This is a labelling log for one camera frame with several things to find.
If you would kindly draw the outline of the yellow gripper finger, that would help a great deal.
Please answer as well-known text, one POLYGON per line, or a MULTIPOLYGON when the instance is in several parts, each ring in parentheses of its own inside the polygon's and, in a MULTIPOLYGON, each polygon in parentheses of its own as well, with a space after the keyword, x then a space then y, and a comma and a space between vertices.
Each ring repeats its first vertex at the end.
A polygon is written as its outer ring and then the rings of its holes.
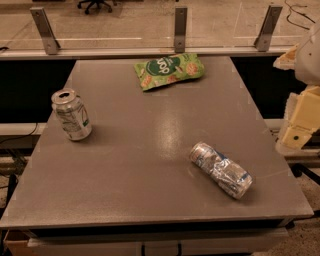
POLYGON ((300 94, 290 93, 277 147, 300 150, 320 129, 320 87, 307 86, 300 94))
POLYGON ((298 45, 291 47, 286 53, 278 57, 273 66, 281 70, 294 70, 295 69, 295 57, 298 45))

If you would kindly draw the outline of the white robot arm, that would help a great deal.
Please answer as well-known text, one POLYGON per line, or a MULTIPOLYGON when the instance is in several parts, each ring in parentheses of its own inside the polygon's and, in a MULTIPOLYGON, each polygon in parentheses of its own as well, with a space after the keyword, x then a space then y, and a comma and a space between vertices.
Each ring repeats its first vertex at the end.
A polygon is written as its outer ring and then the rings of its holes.
POLYGON ((278 57, 273 66, 292 69, 295 78, 307 87, 299 94, 290 93, 276 150, 290 155, 302 149, 320 129, 320 21, 312 25, 299 44, 278 57))

